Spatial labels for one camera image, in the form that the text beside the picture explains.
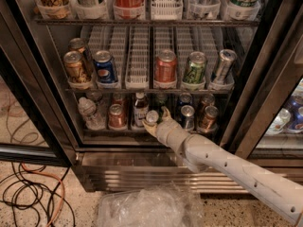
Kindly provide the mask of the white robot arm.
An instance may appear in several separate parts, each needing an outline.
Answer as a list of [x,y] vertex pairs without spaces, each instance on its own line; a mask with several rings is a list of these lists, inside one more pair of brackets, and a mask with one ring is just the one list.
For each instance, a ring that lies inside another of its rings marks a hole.
[[142,120],[146,131],[171,148],[194,173],[206,166],[220,171],[295,227],[303,227],[303,186],[250,163],[219,147],[206,137],[190,133],[171,118],[163,106],[162,121]]

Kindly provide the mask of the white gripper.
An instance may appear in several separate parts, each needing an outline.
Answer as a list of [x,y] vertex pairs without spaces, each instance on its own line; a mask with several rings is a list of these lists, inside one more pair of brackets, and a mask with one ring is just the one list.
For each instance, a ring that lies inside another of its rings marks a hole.
[[166,106],[162,106],[161,110],[163,121],[158,126],[147,120],[143,120],[142,124],[151,136],[156,136],[160,143],[171,148],[174,152],[178,152],[190,133],[185,131],[174,119],[171,119],[170,111]]

